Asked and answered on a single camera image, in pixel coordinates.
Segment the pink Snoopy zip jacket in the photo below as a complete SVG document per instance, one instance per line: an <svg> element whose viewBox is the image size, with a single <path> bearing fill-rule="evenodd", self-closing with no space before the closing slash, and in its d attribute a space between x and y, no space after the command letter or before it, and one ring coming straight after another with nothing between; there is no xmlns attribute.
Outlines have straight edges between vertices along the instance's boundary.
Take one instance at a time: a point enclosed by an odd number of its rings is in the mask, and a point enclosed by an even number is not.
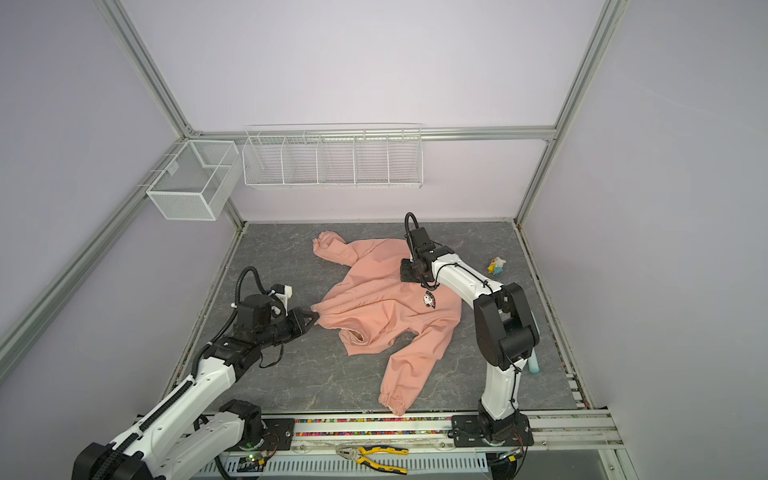
<svg viewBox="0 0 768 480"><path fill-rule="evenodd" d="M379 403L404 415L443 358L461 320L462 299L444 286L429 292L400 279L401 261L410 257L404 240L348 243L326 231L313 240L313 253L349 268L312 310L319 326L338 332L350 356L378 354L400 335L414 335L390 355L380 386Z"/></svg>

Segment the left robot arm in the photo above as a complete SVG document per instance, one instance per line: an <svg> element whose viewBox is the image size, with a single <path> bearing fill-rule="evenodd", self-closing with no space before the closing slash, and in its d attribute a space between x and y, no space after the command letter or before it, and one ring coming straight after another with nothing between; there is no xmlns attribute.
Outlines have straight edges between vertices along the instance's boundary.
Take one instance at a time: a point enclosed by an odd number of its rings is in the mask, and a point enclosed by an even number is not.
<svg viewBox="0 0 768 480"><path fill-rule="evenodd" d="M92 443L76 457L74 479L190 479L236 446L258 446L267 434L259 406L209 405L253 366L267 368L263 351L305 335L317 312L289 305L290 286L265 288L258 270L244 268L234 287L225 325L195 354L189 374L132 426L106 444Z"/></svg>

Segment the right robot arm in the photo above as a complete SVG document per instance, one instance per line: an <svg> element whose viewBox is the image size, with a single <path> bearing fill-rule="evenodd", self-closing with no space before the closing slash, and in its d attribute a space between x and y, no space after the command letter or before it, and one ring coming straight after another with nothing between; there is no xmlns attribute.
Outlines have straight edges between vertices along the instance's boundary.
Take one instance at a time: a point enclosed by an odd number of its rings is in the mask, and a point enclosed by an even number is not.
<svg viewBox="0 0 768 480"><path fill-rule="evenodd" d="M469 305L476 343L487 365L478 412L453 417L449 436L464 447L532 446L530 421L519 409L518 394L522 371L535 353L540 333L523 288L502 284L470 267L453 249L433 241L411 212L405 215L404 228L410 257L401 261L401 280L424 288L429 306L436 305L434 292L441 287Z"/></svg>

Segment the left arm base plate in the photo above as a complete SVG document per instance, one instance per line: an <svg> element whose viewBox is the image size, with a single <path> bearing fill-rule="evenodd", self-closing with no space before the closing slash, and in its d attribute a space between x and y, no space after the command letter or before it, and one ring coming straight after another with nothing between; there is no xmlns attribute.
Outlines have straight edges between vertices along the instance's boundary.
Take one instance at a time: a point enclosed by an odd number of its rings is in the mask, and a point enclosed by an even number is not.
<svg viewBox="0 0 768 480"><path fill-rule="evenodd" d="M294 418L266 418L262 420L262 437L255 444L257 451L288 451L294 437Z"/></svg>

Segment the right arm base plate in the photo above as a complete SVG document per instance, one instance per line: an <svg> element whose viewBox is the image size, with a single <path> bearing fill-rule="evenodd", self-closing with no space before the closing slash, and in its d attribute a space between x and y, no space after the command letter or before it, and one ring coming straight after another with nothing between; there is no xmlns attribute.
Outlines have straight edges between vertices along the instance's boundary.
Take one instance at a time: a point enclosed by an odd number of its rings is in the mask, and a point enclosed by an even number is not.
<svg viewBox="0 0 768 480"><path fill-rule="evenodd" d="M522 412L494 420L485 413L453 415L447 436L457 447L529 447L534 444L529 418Z"/></svg>

